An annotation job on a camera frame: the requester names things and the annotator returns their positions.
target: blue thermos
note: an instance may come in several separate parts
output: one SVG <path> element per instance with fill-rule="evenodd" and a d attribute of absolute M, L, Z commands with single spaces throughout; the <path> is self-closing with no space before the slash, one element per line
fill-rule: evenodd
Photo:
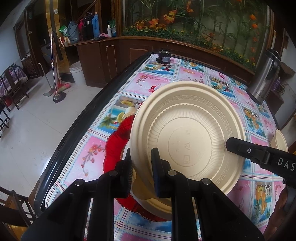
<path fill-rule="evenodd" d="M 100 28 L 99 28 L 99 16 L 97 14 L 94 15 L 92 19 L 94 38 L 98 38 L 100 36 Z"/>
<path fill-rule="evenodd" d="M 75 21 L 70 21 L 68 25 L 67 37 L 71 44 L 75 44 L 80 41 L 78 25 Z"/>

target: beige plate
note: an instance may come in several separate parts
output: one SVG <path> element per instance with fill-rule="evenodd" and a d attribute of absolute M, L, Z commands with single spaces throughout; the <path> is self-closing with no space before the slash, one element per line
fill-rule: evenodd
<path fill-rule="evenodd" d="M 270 142 L 270 146 L 272 148 L 289 152 L 286 139 L 280 130 L 276 130 L 276 132 L 274 133 L 274 137 Z"/>
<path fill-rule="evenodd" d="M 207 177 L 227 194 L 244 163 L 243 157 L 226 150 L 229 137 L 245 140 L 244 128 L 233 106 L 216 90 L 180 81 L 155 91 L 140 107 L 131 130 L 131 158 L 140 177 L 139 184 L 137 179 L 133 184 L 138 186 L 134 197 L 154 215 L 170 219 L 170 199 L 154 194 L 153 147 L 172 169 L 194 180 Z"/>

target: mop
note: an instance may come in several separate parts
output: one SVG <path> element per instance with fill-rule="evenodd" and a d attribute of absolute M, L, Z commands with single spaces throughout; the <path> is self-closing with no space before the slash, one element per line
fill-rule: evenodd
<path fill-rule="evenodd" d="M 63 99 L 65 99 L 67 94 L 64 93 L 64 92 L 59 93 L 58 90 L 57 90 L 58 80 L 56 81 L 56 77 L 55 77 L 55 74 L 54 74 L 54 68 L 56 68 L 56 70 L 57 70 L 57 58 L 56 58 L 56 51 L 57 50 L 56 50 L 56 45 L 55 45 L 55 42 L 54 42 L 54 39 L 53 39 L 53 31 L 52 31 L 52 35 L 51 35 L 51 49 L 52 49 L 51 66 L 52 66 L 52 73 L 53 73 L 53 76 L 54 76 L 54 87 L 55 87 L 55 94 L 54 94 L 53 100 L 54 100 L 54 103 L 56 104 L 56 103 L 62 101 Z"/>
<path fill-rule="evenodd" d="M 54 89 L 54 85 L 52 85 L 52 87 L 51 87 L 50 82 L 48 81 L 48 78 L 47 78 L 47 76 L 46 76 L 46 74 L 45 74 L 45 72 L 44 72 L 44 69 L 43 69 L 41 63 L 38 63 L 38 64 L 41 66 L 41 69 L 42 69 L 42 71 L 43 71 L 43 74 L 44 74 L 44 76 L 45 76 L 45 78 L 46 78 L 46 80 L 47 80 L 47 83 L 49 84 L 49 87 L 50 87 L 50 91 L 48 91 L 47 93 L 43 93 L 43 95 L 44 95 L 44 96 L 47 96 L 47 97 L 50 97 L 50 96 L 54 93 L 54 91 L 55 91 L 55 89 Z"/>

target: tablecloth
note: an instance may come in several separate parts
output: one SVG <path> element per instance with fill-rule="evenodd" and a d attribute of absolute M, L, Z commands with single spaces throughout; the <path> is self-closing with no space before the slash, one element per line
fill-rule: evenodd
<path fill-rule="evenodd" d="M 102 175 L 105 144 L 110 134 L 119 126 L 117 116 L 121 112 L 126 117 L 135 114 L 128 109 L 131 103 L 136 109 L 139 108 L 151 93 L 171 82 L 191 80 L 216 89 L 237 111 L 247 140 L 263 146 L 270 145 L 276 130 L 271 112 L 266 102 L 259 106 L 248 96 L 245 85 L 201 64 L 171 58 L 169 65 L 160 65 L 156 62 L 156 57 L 156 54 L 152 54 L 97 116 L 48 192 L 46 207 L 74 180 L 82 178 L 91 181 Z M 92 155 L 94 148 L 98 150 L 96 155 Z M 264 232 L 283 188 L 281 177 L 246 159 L 241 177 L 228 197 Z M 126 210 L 115 200 L 114 239 L 170 240 L 171 221 L 149 221 Z"/>

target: aquarium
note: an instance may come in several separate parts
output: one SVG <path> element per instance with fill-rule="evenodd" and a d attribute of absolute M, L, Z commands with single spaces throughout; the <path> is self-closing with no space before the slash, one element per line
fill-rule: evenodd
<path fill-rule="evenodd" d="M 269 11 L 259 0 L 123 0 L 123 35 L 194 44 L 254 70 Z"/>

